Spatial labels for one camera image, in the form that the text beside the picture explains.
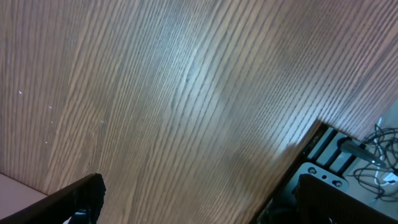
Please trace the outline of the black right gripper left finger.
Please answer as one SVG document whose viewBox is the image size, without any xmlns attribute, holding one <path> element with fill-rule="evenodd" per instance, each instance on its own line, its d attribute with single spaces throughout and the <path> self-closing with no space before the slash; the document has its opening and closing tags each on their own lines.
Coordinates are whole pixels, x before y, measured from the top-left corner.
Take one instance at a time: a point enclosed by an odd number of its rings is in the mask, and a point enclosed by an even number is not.
<svg viewBox="0 0 398 224">
<path fill-rule="evenodd" d="M 1 220 L 2 224 L 97 223 L 106 192 L 93 173 Z"/>
</svg>

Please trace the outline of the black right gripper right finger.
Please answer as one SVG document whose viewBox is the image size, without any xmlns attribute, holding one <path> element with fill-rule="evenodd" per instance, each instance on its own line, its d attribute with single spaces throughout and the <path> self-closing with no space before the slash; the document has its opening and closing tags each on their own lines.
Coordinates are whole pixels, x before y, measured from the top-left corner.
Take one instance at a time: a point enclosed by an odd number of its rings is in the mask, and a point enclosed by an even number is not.
<svg viewBox="0 0 398 224">
<path fill-rule="evenodd" d="M 397 220 L 310 174 L 299 177 L 295 195 L 302 223 L 397 224 Z"/>
</svg>

